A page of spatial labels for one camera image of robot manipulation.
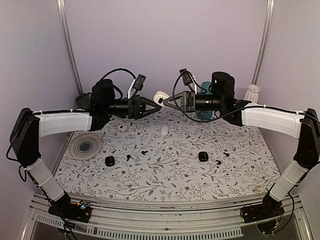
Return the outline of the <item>white earbud charging case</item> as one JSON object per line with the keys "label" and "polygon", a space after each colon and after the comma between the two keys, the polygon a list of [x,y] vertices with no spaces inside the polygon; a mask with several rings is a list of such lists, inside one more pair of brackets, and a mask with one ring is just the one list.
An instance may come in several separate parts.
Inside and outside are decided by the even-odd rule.
{"label": "white earbud charging case", "polygon": [[153,102],[156,103],[157,105],[161,106],[161,107],[165,107],[164,100],[166,100],[169,97],[170,96],[167,93],[159,90],[154,94]]}

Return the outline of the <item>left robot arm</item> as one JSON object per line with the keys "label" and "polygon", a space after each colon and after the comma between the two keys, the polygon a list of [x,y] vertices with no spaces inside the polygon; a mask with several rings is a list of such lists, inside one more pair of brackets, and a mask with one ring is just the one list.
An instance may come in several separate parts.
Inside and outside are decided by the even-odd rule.
{"label": "left robot arm", "polygon": [[111,79],[102,79],[91,89],[89,109],[35,112],[26,107],[18,115],[9,138],[9,149],[63,217],[74,213],[74,205],[41,159],[39,139],[67,132],[99,131],[112,115],[138,120],[161,110],[161,106],[142,96],[116,98],[118,90]]}

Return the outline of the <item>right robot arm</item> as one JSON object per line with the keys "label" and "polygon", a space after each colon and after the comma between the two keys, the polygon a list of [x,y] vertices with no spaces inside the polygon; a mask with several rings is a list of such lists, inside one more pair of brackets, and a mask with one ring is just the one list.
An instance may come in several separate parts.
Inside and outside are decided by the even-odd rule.
{"label": "right robot arm", "polygon": [[209,93],[197,93],[194,88],[163,98],[163,106],[179,111],[191,121],[189,114],[217,111],[219,119],[239,127],[257,127],[276,132],[298,141],[293,160],[280,178],[266,193],[259,206],[262,218],[269,218],[278,210],[280,202],[319,164],[320,121],[314,109],[293,111],[261,105],[249,100],[235,99],[235,78],[222,71],[213,72]]}

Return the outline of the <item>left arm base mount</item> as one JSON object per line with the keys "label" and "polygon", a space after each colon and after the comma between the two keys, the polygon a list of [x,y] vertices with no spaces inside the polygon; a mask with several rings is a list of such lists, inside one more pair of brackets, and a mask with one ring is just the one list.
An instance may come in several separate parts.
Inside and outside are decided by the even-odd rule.
{"label": "left arm base mount", "polygon": [[90,206],[82,204],[71,203],[70,201],[53,201],[50,204],[48,213],[58,216],[61,219],[73,220],[82,223],[88,223],[93,209]]}

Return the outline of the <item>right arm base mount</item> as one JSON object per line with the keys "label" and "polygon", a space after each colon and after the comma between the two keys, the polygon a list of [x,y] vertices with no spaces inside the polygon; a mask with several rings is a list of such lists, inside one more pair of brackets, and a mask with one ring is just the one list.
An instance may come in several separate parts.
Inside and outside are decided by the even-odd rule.
{"label": "right arm base mount", "polygon": [[270,218],[280,217],[285,213],[282,205],[278,205],[275,208],[269,208],[260,204],[246,204],[240,209],[240,216],[245,223],[252,223],[262,221]]}

